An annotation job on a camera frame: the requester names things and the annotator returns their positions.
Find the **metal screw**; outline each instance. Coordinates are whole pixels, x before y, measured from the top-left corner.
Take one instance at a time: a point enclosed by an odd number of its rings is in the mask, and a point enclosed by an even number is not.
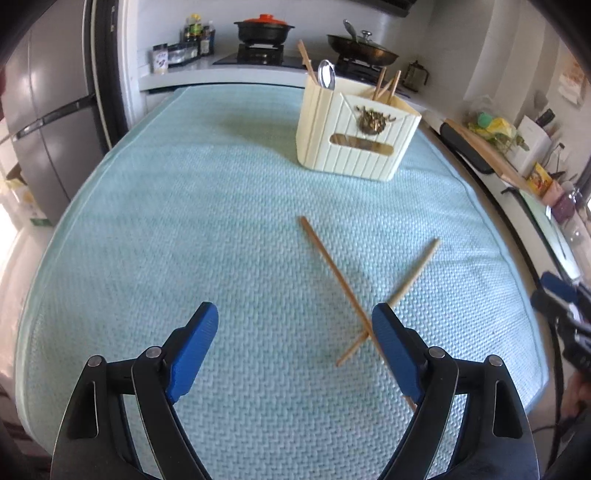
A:
[[[445,356],[445,350],[438,346],[432,346],[429,349],[429,355],[433,358],[443,358]]]
[[[488,361],[495,367],[500,367],[503,364],[503,359],[498,355],[491,355],[488,358]]]
[[[91,356],[88,359],[88,366],[89,367],[98,367],[102,361],[103,361],[103,359],[100,355]]]
[[[151,346],[146,350],[146,356],[148,358],[158,358],[162,353],[162,349],[159,346]]]

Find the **oval slot in holder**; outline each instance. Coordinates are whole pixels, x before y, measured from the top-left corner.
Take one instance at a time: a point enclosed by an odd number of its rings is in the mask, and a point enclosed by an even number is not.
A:
[[[387,157],[394,153],[394,147],[392,145],[374,142],[366,138],[353,137],[351,135],[332,134],[329,141],[333,145],[339,145],[340,147],[358,148],[379,155],[386,155]]]

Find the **stove burner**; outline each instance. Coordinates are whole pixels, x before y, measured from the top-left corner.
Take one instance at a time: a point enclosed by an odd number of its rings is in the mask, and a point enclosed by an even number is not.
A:
[[[339,57],[335,64],[335,73],[340,77],[350,80],[370,83],[375,85],[378,82],[380,67],[375,67],[360,60]]]
[[[241,43],[236,56],[238,63],[251,65],[281,65],[283,63],[283,45],[278,47],[253,46]]]

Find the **metal spoon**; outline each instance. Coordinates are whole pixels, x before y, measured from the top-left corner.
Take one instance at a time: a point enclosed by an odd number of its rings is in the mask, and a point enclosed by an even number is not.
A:
[[[318,83],[322,88],[335,89],[335,66],[328,60],[322,60],[318,65]]]
[[[349,35],[351,35],[351,38],[353,39],[353,41],[355,43],[359,43],[359,39],[357,38],[357,32],[353,28],[353,25],[351,25],[351,23],[349,23],[349,20],[347,20],[345,18],[343,20],[343,25],[345,26],[345,29],[347,30],[347,32],[349,32]]]

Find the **gray refrigerator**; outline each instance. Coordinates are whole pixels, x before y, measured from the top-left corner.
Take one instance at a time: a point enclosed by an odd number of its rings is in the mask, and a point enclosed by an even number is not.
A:
[[[126,131],[116,7],[116,1],[57,0],[5,68],[8,131],[23,177],[53,224]]]

